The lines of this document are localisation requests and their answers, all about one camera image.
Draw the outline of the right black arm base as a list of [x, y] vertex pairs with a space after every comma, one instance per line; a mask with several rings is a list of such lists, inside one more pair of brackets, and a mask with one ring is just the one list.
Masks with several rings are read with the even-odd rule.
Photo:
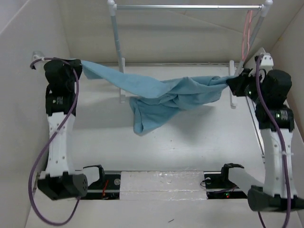
[[247, 199], [247, 195], [234, 183], [223, 180], [220, 172], [205, 172], [200, 183], [208, 200]]

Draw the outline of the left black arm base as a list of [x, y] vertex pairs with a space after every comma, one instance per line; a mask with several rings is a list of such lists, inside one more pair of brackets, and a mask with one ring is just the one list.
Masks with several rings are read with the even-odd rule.
[[105, 179], [96, 181], [88, 187], [86, 196], [81, 200], [119, 200], [120, 199], [120, 172], [106, 172]]

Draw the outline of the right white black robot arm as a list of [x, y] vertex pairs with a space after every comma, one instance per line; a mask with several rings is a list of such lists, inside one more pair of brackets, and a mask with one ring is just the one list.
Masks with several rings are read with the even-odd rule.
[[236, 185], [247, 196], [252, 211], [291, 212], [303, 210], [304, 200], [297, 196], [293, 183], [291, 140], [295, 128], [293, 111], [284, 102], [292, 86], [291, 77], [282, 70], [257, 70], [250, 76], [245, 69], [227, 80], [236, 96], [247, 96], [256, 105], [255, 115], [264, 144], [265, 181], [250, 176], [242, 165], [227, 163], [219, 181], [225, 187]]

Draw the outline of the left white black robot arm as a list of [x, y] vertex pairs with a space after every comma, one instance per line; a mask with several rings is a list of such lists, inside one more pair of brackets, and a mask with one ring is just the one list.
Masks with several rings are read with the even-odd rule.
[[79, 59], [52, 59], [44, 65], [46, 114], [50, 143], [45, 171], [38, 180], [38, 189], [51, 200], [85, 197], [88, 187], [101, 188], [106, 177], [101, 165], [76, 170], [72, 154], [72, 130], [76, 118], [79, 79], [82, 64]]

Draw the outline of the light blue trousers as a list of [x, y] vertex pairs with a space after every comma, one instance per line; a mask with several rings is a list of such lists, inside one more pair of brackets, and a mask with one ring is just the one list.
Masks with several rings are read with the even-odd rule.
[[122, 73], [89, 61], [82, 61], [87, 79], [104, 79], [131, 93], [133, 131], [146, 134], [161, 127], [180, 111], [216, 102], [227, 88], [229, 76], [196, 76], [157, 80], [150, 76]]

